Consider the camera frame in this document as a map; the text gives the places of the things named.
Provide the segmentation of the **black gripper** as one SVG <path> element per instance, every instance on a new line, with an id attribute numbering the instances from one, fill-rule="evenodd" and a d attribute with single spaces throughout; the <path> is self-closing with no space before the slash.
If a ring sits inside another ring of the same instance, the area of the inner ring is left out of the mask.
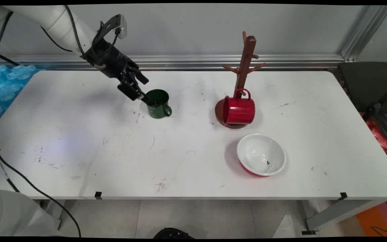
<path id="1" fill-rule="evenodd" d="M 141 100 L 144 103 L 151 101 L 149 96 L 133 82 L 136 78 L 145 85 L 149 79 L 141 73 L 136 63 L 104 38 L 96 41 L 83 54 L 83 59 L 108 78 L 119 80 L 117 89 L 132 101 Z"/>

